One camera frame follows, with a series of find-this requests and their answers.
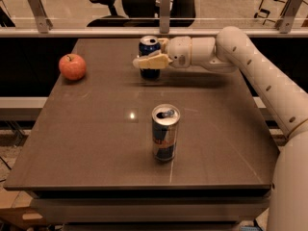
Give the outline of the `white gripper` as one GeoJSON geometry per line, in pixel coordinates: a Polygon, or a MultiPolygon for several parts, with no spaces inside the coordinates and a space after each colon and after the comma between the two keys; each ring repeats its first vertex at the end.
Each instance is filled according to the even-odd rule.
{"type": "Polygon", "coordinates": [[[139,69],[164,69],[169,65],[175,68],[187,68],[191,65],[190,37],[176,37],[171,40],[159,38],[158,42],[163,53],[157,50],[149,55],[137,57],[133,60],[133,66],[139,69]]]}

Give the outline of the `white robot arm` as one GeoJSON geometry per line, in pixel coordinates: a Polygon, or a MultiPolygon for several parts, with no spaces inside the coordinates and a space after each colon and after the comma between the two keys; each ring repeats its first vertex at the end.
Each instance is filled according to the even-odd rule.
{"type": "Polygon", "coordinates": [[[145,37],[161,48],[138,56],[139,69],[202,66],[217,73],[239,69],[287,139],[275,164],[268,231],[308,231],[308,93],[267,59],[248,35],[233,26],[213,38],[145,37]]]}

